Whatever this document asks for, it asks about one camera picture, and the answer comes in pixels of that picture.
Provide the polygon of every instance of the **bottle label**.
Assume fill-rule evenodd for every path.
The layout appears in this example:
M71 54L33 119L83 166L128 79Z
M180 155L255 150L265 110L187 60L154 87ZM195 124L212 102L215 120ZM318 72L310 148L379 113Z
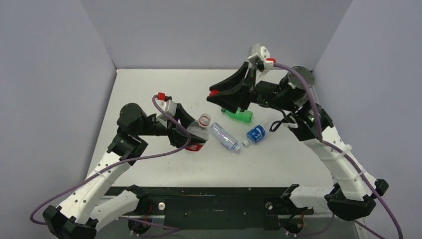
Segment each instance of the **bottle label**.
M265 129L262 126L257 125L251 129L247 135L250 136L250 139L253 140L254 143L257 143L265 136Z
M195 143L195 144L189 145L185 149L188 150L188 151L197 152L202 148L203 145L204 145L204 143Z

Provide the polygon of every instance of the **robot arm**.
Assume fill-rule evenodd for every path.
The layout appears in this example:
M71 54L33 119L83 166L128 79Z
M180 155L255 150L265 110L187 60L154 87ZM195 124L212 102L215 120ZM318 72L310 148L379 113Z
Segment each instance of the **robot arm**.
M161 108L183 127L187 128L194 121L182 105L174 103L171 97L159 94L159 99L162 100ZM135 161L108 170L106 168L121 160L140 157L145 151L148 143L141 139L140 135L168 136L170 144L177 148L182 147L188 140L188 137L179 132L176 125L164 115L147 116L135 103L127 104L121 109L117 125L117 135L88 178L95 174L98 176L76 189L57 207L49 206L43 212L50 232L57 238L93 239L97 231L105 225L136 209L139 200L146 195L136 186L128 187L117 197L96 205L116 179ZM190 144L204 142L204 139L191 135Z
M214 94L208 96L207 101L232 113L235 113L238 108L242 111L247 110L251 103L278 111L290 111L290 114L275 124L292 125L293 123L295 127L290 127L290 131L320 158L337 183L332 187L292 185L282 198L297 208L330 209L338 217L347 221L369 215L375 207L376 197L362 180L360 173L345 158L345 154L347 153L353 159L381 196L388 189L387 182L375 179L362 168L350 153L351 146L344 144L331 118L318 105L323 138L339 147L343 153L338 153L317 139L316 113L311 108L302 83L295 75L288 73L278 84L257 81L274 68L276 60L269 56L265 47L259 44L251 47L248 60L252 66L249 68L248 62L244 62L232 76L211 86L210 91L214 91ZM305 79L309 87L314 84L311 71L305 67L293 69Z

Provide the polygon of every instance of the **red connector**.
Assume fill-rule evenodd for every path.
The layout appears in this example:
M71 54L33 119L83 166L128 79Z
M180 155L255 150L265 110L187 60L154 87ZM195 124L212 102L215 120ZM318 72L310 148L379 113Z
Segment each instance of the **red connector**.
M161 101L165 101L166 100L166 94L162 93L162 92L158 92L158 99Z
M276 58L267 58L267 61L273 61L274 63L276 63Z
M217 94L217 93L220 93L220 91L218 91L218 90L213 90L213 91L211 91L211 92L210 92L210 96L215 95L215 94Z

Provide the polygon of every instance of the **red bottle label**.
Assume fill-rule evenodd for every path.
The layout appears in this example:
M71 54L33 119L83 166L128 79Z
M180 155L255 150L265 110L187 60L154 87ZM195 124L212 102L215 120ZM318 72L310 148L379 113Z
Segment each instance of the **red bottle label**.
M204 145L204 143L196 143L196 144L189 145L185 149L189 150L189 151L197 152L202 148L203 145Z

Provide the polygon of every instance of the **cable tie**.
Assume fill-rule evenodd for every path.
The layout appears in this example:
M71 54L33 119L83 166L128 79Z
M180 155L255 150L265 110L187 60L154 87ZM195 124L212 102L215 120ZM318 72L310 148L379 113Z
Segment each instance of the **cable tie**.
M104 178L107 182L109 182L109 183L113 184L113 182L112 182L112 181L110 181L108 178L106 178L106 177L104 176L104 174L100 173L100 172L99 172L99 171L97 171L96 169L93 169L93 171L94 171L96 174L98 174L100 177Z
M282 125L286 128L298 128L298 124L297 123L282 123Z
M361 171L360 173L356 174L355 176L353 176L351 178L335 178L335 179L337 181L352 181L352 180L359 178L362 174L366 173L366 170L364 168L361 168L360 171Z
M341 158L343 158L347 153L349 153L352 150L352 146L350 144L346 144L344 146L343 152L339 153L338 155L334 157L327 157L327 158L320 158L321 161L328 162L328 161L337 161Z

